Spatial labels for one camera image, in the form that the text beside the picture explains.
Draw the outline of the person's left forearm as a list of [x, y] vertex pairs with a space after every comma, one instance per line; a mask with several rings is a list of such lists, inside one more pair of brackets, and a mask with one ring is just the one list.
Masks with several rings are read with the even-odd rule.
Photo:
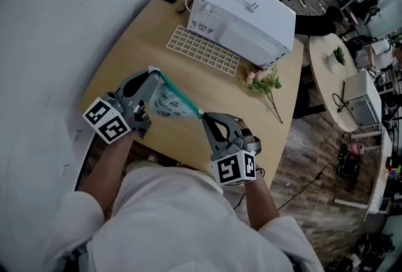
[[82, 192], [91, 195], [100, 205], [104, 216], [112, 207], [121, 186], [121, 175], [135, 134], [130, 132], [111, 143], [82, 185]]

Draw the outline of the round white table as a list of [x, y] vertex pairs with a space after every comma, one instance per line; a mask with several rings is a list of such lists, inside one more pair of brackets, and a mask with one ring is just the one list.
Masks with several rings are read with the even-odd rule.
[[[334, 71], [329, 69], [327, 57], [333, 49], [340, 46], [344, 52], [345, 66], [338, 66]], [[357, 123], [347, 108], [338, 111], [342, 105], [345, 80], [357, 73], [355, 63], [343, 41], [335, 34], [324, 37], [309, 37], [308, 53], [310, 69], [320, 94], [325, 110], [330, 114], [336, 125], [345, 131], [353, 132], [358, 128]]]

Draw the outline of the white plastic grid rack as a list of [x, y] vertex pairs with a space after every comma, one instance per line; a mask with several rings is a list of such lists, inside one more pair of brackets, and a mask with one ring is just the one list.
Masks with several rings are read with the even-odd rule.
[[178, 25], [166, 44], [166, 48], [209, 65], [230, 76], [235, 76], [240, 57]]

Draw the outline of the white microwave with perforated back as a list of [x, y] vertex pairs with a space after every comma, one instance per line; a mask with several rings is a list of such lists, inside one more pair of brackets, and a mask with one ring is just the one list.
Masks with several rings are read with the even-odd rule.
[[381, 124], [381, 98], [367, 71], [345, 80], [343, 101], [359, 127]]

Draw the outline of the person's right hand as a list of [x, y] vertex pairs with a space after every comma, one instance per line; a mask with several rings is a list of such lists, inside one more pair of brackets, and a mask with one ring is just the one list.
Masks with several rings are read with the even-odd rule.
[[251, 130], [245, 124], [242, 119], [236, 119], [237, 127], [239, 128], [242, 136], [244, 137], [246, 147], [248, 151], [253, 151], [254, 143], [256, 142], [255, 137], [253, 136]]

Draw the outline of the long white table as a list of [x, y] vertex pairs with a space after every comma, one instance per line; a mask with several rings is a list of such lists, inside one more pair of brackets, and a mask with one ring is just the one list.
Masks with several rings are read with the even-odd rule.
[[379, 150], [379, 162], [377, 166], [376, 179], [374, 180], [374, 185], [371, 190], [371, 195], [368, 203], [359, 204], [355, 202], [348, 202], [346, 200], [334, 199], [335, 204], [364, 209], [366, 211], [366, 216], [368, 216], [369, 214], [381, 213], [379, 209], [383, 201], [383, 195], [386, 189], [386, 183], [388, 181], [388, 169], [386, 168], [386, 162], [387, 159], [392, 156], [393, 144], [384, 126], [381, 126], [381, 129], [377, 131], [351, 134], [350, 136], [351, 140], [356, 140], [359, 138], [370, 138], [374, 136], [381, 137], [381, 144], [379, 146], [373, 146], [371, 148], [372, 150]]

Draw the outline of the person's right forearm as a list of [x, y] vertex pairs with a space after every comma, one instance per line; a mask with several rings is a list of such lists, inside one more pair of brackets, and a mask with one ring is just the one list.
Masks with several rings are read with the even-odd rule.
[[246, 207], [250, 226], [258, 231], [280, 214], [276, 208], [269, 188], [261, 176], [245, 184]]

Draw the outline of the black metal rack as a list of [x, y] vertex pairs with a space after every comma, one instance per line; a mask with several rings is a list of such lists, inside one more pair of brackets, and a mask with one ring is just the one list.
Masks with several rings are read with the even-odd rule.
[[391, 139], [399, 135], [399, 122], [402, 120], [402, 79], [391, 74], [390, 81], [383, 85], [380, 92], [382, 102], [382, 125]]

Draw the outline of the pink bag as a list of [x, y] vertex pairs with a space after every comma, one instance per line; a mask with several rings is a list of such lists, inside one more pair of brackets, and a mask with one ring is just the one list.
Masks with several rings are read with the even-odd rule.
[[355, 142], [355, 143], [349, 143], [348, 144], [348, 152], [350, 152], [353, 155], [362, 155], [365, 151], [365, 147], [362, 143]]

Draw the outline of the light blue printed pouch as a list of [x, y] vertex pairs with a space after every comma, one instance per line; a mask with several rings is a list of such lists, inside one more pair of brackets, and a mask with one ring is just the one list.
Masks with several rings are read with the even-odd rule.
[[172, 119], [201, 119], [203, 112], [158, 68], [149, 66], [148, 73], [156, 71], [160, 82], [148, 102], [150, 111]]

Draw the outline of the person's beige shorts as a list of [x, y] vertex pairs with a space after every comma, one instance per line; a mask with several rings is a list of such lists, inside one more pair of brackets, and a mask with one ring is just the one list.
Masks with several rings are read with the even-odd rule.
[[190, 168], [187, 166], [162, 166], [160, 164], [157, 164], [152, 161], [148, 160], [137, 160], [132, 162], [130, 165], [128, 165], [127, 170], [126, 170], [126, 175], [138, 171], [155, 171], [157, 173], [170, 173], [170, 172], [177, 172], [177, 173], [187, 173], [187, 174], [200, 174], [207, 176], [207, 174], [203, 171], [196, 170], [194, 168]]

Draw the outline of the white microwave oven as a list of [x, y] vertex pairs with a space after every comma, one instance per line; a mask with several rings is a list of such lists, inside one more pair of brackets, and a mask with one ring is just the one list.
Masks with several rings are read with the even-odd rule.
[[187, 30], [262, 67], [293, 51], [296, 14], [279, 0], [193, 0]]

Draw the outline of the person's white shirt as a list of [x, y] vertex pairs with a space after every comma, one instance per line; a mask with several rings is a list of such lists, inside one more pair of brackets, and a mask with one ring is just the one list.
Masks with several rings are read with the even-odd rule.
[[68, 193], [55, 218], [45, 271], [61, 271], [76, 249], [88, 272], [323, 272], [292, 217], [252, 229], [220, 187], [185, 168], [128, 173], [109, 219], [85, 192]]

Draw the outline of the black office chair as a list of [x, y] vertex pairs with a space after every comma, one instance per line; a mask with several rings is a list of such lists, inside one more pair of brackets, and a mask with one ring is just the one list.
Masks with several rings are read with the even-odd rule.
[[296, 15], [295, 34], [305, 36], [327, 36], [335, 34], [337, 24], [342, 24], [343, 14], [339, 8], [329, 6], [320, 16]]

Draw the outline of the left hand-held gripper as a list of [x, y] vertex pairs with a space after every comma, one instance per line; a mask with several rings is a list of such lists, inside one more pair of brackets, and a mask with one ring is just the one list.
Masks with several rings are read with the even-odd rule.
[[151, 126], [145, 105], [159, 81], [159, 72], [145, 70], [130, 75], [117, 91], [96, 98], [83, 117], [107, 144], [129, 132], [143, 139]]

